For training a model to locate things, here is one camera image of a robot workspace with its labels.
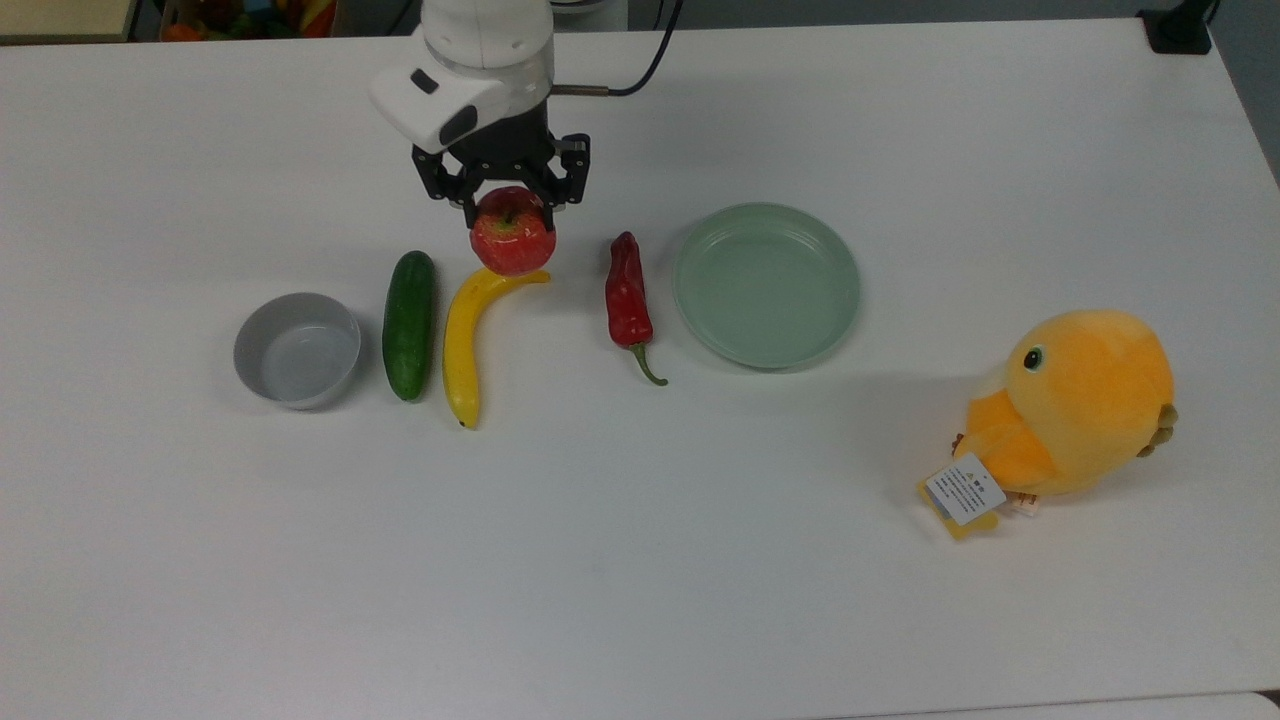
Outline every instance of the plush bird eye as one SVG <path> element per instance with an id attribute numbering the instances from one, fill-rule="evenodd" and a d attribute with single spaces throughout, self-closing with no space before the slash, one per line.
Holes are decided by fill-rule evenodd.
<path id="1" fill-rule="evenodd" d="M 1023 368 L 1027 368 L 1032 373 L 1041 369 L 1044 364 L 1044 347 L 1037 345 L 1036 347 L 1027 351 L 1027 356 L 1023 357 Z"/>

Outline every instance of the fruit basket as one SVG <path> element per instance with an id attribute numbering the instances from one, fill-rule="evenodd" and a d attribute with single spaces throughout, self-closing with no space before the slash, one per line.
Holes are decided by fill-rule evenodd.
<path id="1" fill-rule="evenodd" d="M 332 37 L 338 0 L 169 0 L 160 40 Z"/>

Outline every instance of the cable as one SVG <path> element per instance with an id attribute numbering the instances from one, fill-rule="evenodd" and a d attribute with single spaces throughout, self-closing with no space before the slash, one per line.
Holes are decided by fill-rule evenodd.
<path id="1" fill-rule="evenodd" d="M 396 19 L 392 20 L 392 24 L 390 24 L 390 27 L 387 28 L 385 35 L 390 35 L 390 33 L 396 32 L 396 28 L 399 27 L 401 22 L 404 19 L 404 15 L 408 14 L 408 9 L 412 8 L 412 6 L 413 6 L 413 0 L 404 0 L 404 5 L 401 6 L 401 12 L 399 13 L 396 13 Z"/>
<path id="2" fill-rule="evenodd" d="M 653 61 L 649 63 L 649 69 L 644 72 L 644 77 L 640 82 L 632 85 L 631 87 L 623 87 L 622 90 L 609 88 L 609 97 L 626 97 L 627 95 L 635 94 L 637 90 L 644 87 L 653 73 L 658 69 L 658 63 L 662 61 L 662 56 L 667 53 L 667 44 L 671 42 L 671 33 L 676 32 L 676 20 L 680 19 L 680 9 L 685 6 L 685 0 L 676 0 L 676 4 L 671 6 L 671 19 L 667 20 L 667 31 L 662 33 L 662 44 L 658 45 L 658 51 L 653 56 Z"/>

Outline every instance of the pepper stem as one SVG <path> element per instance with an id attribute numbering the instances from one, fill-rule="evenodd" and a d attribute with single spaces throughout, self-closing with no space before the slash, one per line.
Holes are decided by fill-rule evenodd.
<path id="1" fill-rule="evenodd" d="M 653 384 L 655 384 L 658 387 L 662 387 L 662 386 L 667 384 L 666 379 L 655 377 L 653 374 L 653 372 L 649 370 L 649 361 L 645 360 L 645 357 L 644 357 L 644 343 L 643 342 L 637 342 L 637 343 L 632 345 L 631 347 L 628 347 L 627 350 L 630 350 L 632 352 L 632 355 L 636 356 L 636 360 L 640 361 L 640 372 L 644 373 L 644 377 L 649 378 L 649 382 L 652 382 Z"/>

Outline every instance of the cucumber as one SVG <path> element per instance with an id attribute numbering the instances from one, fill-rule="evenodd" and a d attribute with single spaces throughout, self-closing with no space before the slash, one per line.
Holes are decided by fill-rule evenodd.
<path id="1" fill-rule="evenodd" d="M 435 325 L 435 265 L 426 252 L 406 252 L 387 288 L 383 314 L 383 366 L 396 396 L 412 402 L 422 395 L 431 364 Z"/>

